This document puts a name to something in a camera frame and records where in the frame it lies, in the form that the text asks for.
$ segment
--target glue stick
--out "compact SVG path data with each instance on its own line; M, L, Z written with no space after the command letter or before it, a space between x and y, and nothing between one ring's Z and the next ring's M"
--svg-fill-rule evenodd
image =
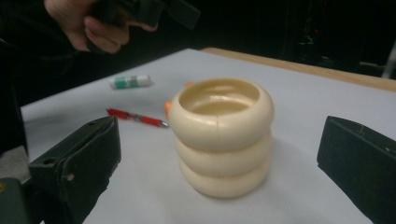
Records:
M113 77L108 81L113 90L147 87L151 85L149 76Z

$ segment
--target white tabletop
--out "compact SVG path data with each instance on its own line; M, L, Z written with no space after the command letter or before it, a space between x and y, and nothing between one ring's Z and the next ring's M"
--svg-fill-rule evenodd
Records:
M146 88L114 91L109 78L22 109L31 160L108 107L164 119L163 104L188 81L241 77L272 96L273 163L248 195L219 200L195 191L178 168L171 129L119 120L122 159L84 223L371 223L316 161L327 116L396 139L396 92L186 49L116 74L150 75Z

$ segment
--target red pen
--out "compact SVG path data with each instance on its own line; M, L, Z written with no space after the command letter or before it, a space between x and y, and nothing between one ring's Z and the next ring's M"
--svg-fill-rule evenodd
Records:
M118 110L118 109L114 109L114 108L107 109L107 114L111 115L111 116L116 116L120 119L133 119L133 120L140 121L142 123L151 124L151 125L154 125L157 127L163 127L163 128L169 127L169 124L163 120L154 119L154 118L143 116L143 115L128 113L126 111L122 111L122 110Z

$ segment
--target cream bangle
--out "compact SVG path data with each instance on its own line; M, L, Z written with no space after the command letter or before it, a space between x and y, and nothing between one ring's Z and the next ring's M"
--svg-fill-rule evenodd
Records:
M201 175L240 175L254 169L268 155L273 142L269 130L257 143L233 151L210 152L186 146L176 138L178 156L194 172Z
M234 198L257 188L267 176L270 163L271 156L269 155L254 170L230 177L200 175L191 170L182 160L180 160L180 169L187 181L199 192L216 198Z
M227 151L252 145L270 129L274 104L255 83L216 78L185 88L172 101L175 135L201 150Z

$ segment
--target black object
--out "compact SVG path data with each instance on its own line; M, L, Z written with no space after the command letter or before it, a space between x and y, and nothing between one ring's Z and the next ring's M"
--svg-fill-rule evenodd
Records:
M83 223L119 162L117 119L85 124L31 162L22 186L0 179L0 223Z
M396 223L396 142L359 123L328 117L318 167L374 223Z
M105 23L116 24L118 7L123 8L137 21L156 26L163 10L187 29L192 30L201 12L183 0L100 0L92 7L92 15ZM91 51L101 52L89 42Z

